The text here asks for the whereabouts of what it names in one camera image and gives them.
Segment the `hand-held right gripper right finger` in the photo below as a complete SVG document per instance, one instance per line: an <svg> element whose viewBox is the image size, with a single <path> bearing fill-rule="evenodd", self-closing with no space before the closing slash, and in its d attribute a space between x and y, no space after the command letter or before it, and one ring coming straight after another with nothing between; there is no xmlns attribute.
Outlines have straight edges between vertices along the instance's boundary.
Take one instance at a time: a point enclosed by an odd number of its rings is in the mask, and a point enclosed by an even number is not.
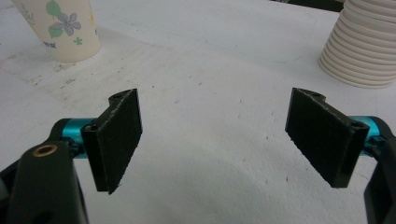
<svg viewBox="0 0 396 224"><path fill-rule="evenodd" d="M291 141L333 188L345 188L360 155L382 149L378 125L370 117L346 116L326 97L294 88L286 122Z"/></svg>

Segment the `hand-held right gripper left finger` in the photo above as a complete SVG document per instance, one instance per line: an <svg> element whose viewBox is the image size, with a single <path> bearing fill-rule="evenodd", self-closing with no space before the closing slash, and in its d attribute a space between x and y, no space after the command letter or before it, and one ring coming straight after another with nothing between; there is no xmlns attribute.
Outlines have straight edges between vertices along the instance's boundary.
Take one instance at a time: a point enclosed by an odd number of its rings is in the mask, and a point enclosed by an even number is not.
<svg viewBox="0 0 396 224"><path fill-rule="evenodd" d="M112 194L137 149L143 133L138 90L113 94L98 118L66 119L61 139L76 159L87 159L98 191Z"/></svg>

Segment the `stack of white paper cups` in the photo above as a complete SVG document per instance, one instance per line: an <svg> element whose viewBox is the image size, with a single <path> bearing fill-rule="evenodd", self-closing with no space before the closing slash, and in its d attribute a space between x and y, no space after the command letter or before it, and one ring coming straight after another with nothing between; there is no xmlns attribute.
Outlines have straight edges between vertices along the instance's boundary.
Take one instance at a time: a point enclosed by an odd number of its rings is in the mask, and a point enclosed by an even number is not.
<svg viewBox="0 0 396 224"><path fill-rule="evenodd" d="M346 0L318 64L361 88L396 83L396 0Z"/></svg>

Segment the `floral print paper cup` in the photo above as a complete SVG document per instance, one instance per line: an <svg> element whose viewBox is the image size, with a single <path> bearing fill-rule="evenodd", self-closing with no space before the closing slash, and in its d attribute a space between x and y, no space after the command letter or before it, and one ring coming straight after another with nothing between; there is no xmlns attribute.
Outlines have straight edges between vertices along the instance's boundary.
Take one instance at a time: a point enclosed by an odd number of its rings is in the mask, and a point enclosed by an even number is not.
<svg viewBox="0 0 396 224"><path fill-rule="evenodd" d="M90 0L11 0L58 62L91 58L101 48Z"/></svg>

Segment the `white foam mat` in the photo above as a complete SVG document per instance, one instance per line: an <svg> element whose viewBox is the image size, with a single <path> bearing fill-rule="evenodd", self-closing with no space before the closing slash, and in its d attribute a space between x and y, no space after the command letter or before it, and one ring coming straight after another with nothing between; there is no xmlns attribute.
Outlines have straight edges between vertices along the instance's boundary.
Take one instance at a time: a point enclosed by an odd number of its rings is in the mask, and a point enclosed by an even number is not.
<svg viewBox="0 0 396 224"><path fill-rule="evenodd" d="M356 88L318 58L334 12L270 0L91 0L98 54L56 62L0 0L0 170L62 118L92 118L137 89L143 134L118 189L76 161L91 224L367 224L375 160L330 187L285 130L290 93L323 94L396 132L396 85Z"/></svg>

